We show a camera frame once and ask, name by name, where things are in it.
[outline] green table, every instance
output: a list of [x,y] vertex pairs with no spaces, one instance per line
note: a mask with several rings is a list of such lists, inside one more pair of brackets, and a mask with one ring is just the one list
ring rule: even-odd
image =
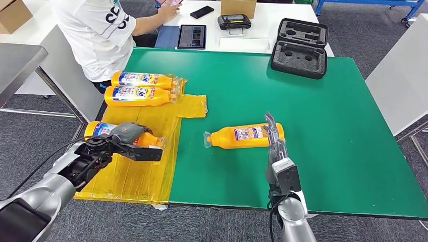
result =
[[185,77],[206,118],[183,119],[170,202],[262,209],[268,148],[205,149],[202,134],[263,123],[285,130],[310,213],[428,218],[428,202],[351,58],[313,80],[274,71],[267,54],[137,48],[127,71]]

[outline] gray table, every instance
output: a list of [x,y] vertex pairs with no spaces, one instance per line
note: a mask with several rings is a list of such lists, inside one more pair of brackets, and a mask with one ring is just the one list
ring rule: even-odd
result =
[[[43,68],[39,66],[47,57],[47,51],[39,45],[0,43],[0,53],[0,107],[2,107],[0,111],[77,118],[80,125],[73,136],[73,140],[76,139],[87,122]],[[3,108],[3,105],[24,84],[32,72],[36,72],[42,78],[72,113]]]

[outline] hand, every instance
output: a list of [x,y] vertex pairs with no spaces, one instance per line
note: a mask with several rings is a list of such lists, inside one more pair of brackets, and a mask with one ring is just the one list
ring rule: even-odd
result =
[[164,18],[165,22],[173,19],[177,15],[177,10],[180,10],[179,7],[181,4],[171,5],[171,2],[172,0],[166,0],[165,4],[157,11]]

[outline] yellow plastic sheet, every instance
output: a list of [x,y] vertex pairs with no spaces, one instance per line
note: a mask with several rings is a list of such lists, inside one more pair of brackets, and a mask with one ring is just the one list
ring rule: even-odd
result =
[[158,107],[108,107],[105,123],[135,122],[167,140],[159,162],[133,161],[115,154],[75,198],[131,203],[168,202],[177,157],[181,118],[205,117],[206,96],[182,95],[176,103]]

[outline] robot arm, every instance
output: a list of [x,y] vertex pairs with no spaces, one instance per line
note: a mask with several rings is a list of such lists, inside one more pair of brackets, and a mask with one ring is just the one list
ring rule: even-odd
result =
[[81,191],[112,161],[114,153],[136,161],[159,161],[162,149],[131,145],[143,132],[150,130],[123,123],[108,136],[74,144],[41,181],[19,195],[0,201],[0,241],[45,240],[59,212],[76,191]]
[[297,166],[287,155],[285,140],[279,138],[274,117],[269,112],[264,117],[270,145],[264,174],[269,183],[272,212],[282,229],[281,239],[283,242],[316,242],[306,220],[307,208]]

